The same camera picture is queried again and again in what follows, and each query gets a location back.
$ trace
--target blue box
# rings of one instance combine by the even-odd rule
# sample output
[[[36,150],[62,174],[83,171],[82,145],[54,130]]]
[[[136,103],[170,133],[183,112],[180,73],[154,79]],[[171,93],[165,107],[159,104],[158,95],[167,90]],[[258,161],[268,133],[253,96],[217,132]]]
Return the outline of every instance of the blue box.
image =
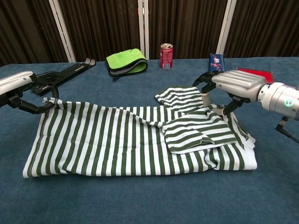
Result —
[[[209,71],[225,71],[223,55],[210,54]]]

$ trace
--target red object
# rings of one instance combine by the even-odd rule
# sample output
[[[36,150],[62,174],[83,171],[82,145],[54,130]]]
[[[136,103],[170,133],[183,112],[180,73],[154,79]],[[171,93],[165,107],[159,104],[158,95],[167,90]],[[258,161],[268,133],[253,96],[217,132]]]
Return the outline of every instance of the red object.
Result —
[[[160,47],[160,67],[163,69],[172,68],[173,45],[170,43],[161,44]]]
[[[237,68],[237,70],[245,71],[245,72],[259,75],[259,76],[264,76],[266,78],[266,82],[268,84],[272,84],[274,82],[272,72],[270,72],[270,71],[260,71],[260,70],[254,70],[254,69],[244,69],[244,68]]]

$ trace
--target folded towel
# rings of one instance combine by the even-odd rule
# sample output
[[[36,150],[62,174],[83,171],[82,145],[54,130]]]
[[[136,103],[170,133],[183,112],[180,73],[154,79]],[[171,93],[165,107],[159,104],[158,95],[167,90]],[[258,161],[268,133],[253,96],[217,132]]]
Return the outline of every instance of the folded towel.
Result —
[[[106,58],[109,75],[116,81],[121,76],[145,72],[148,62],[139,49],[125,50]]]

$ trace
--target blue table surface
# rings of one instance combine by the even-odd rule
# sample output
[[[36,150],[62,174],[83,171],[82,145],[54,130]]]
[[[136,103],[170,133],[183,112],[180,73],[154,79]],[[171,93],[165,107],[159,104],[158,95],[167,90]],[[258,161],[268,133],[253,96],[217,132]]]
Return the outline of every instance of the blue table surface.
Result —
[[[172,85],[191,86],[208,69],[208,59],[174,60],[163,70],[149,60],[145,73],[116,82],[104,62],[59,87],[60,99],[104,106],[156,106],[155,93]],[[0,78],[20,71],[60,71],[70,63],[11,64]],[[272,71],[277,82],[299,84],[299,57],[226,58],[236,67]],[[23,99],[42,105],[30,91]],[[211,100],[227,104],[220,90]],[[173,176],[88,177],[52,175],[24,179],[40,115],[0,108],[1,223],[299,223],[299,145],[274,130],[281,115],[259,103],[235,111],[256,139],[257,169],[206,171]],[[299,123],[285,128],[299,137]]]

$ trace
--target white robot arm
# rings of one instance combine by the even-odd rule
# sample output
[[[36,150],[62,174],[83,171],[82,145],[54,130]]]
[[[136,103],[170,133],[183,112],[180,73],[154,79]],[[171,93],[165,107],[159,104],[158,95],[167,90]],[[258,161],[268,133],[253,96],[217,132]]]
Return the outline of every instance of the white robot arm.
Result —
[[[210,104],[208,92],[214,88],[227,92],[233,99],[222,110],[223,116],[230,114],[243,103],[259,101],[264,109],[283,115],[276,130],[299,143],[283,129],[288,118],[299,120],[299,87],[283,83],[267,84],[262,76],[237,70],[206,72],[195,80],[193,86],[202,82],[207,83],[201,89],[204,106]]]

